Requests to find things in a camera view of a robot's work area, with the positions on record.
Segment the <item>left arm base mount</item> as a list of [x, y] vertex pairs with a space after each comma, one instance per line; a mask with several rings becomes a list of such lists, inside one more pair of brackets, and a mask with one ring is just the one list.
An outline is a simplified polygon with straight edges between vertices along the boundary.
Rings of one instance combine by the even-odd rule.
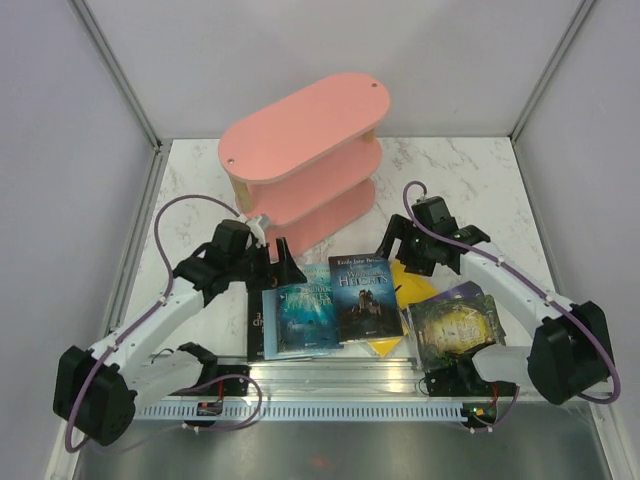
[[227, 397], [245, 396], [248, 390], [246, 377], [250, 374], [248, 365], [221, 365], [211, 373], [203, 374], [198, 380], [197, 386], [207, 381], [223, 377], [214, 384], [200, 389], [198, 395], [212, 397], [210, 401], [199, 401], [197, 405], [198, 417], [213, 417], [222, 413], [224, 400]]

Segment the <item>dark Wuthering Heights book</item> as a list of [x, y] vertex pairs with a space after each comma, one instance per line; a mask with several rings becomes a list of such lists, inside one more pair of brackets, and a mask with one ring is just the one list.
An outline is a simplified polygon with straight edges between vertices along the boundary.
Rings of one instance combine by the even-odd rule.
[[399, 338], [403, 334], [389, 262], [375, 254], [328, 259], [341, 344]]

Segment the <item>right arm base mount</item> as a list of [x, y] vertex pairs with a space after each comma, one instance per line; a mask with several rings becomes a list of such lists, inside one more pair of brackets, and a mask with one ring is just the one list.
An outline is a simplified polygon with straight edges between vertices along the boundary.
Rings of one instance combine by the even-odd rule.
[[486, 382], [475, 373], [465, 373], [451, 366], [425, 373], [417, 383], [420, 393], [430, 397], [464, 399], [462, 426], [469, 430], [492, 428], [500, 419], [500, 401], [516, 392], [508, 382]]

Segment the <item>black Moon and Sixpence book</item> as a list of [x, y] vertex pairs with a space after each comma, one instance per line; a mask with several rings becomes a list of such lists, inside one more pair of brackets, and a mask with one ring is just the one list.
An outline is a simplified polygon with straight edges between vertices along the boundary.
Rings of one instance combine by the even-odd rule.
[[247, 300], [247, 361], [264, 360], [263, 298], [261, 291], [251, 291]]

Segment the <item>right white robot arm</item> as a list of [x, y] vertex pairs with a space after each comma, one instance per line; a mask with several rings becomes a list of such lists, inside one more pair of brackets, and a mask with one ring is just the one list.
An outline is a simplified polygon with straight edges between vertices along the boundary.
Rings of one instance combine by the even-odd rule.
[[471, 394], [492, 382], [534, 388], [554, 405], [579, 397], [611, 404], [621, 394], [606, 316], [534, 280], [474, 225], [461, 227], [441, 197], [423, 197], [391, 216], [377, 255], [395, 255], [406, 271], [431, 276], [438, 265], [480, 286], [526, 330], [528, 346], [474, 347], [456, 370]]

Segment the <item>blue 20000 Leagues book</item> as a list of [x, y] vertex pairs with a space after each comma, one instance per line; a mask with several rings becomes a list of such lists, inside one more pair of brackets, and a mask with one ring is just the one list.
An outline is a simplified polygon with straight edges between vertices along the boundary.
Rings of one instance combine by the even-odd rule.
[[278, 353], [339, 347], [331, 285], [326, 280], [281, 287], [276, 293]]

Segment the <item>light blue thin book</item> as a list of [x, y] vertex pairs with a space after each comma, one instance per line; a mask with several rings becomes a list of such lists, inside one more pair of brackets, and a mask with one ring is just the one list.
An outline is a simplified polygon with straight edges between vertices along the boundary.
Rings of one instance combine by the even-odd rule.
[[[303, 267], [303, 273], [305, 274], [308, 281], [312, 280], [326, 280], [331, 285], [330, 280], [330, 271], [329, 266], [327, 264], [309, 264]], [[339, 344], [338, 348], [324, 350], [324, 351], [311, 351], [311, 352], [302, 352], [302, 353], [278, 353], [277, 352], [277, 340], [276, 340], [276, 293], [277, 290], [268, 290], [265, 291], [262, 295], [263, 298], [263, 325], [264, 325], [264, 358], [267, 361], [275, 361], [275, 360], [289, 360], [289, 359], [297, 359], [297, 358], [308, 358], [308, 357], [317, 357], [317, 356], [325, 356], [333, 353], [333, 351], [339, 349], [341, 345]]]

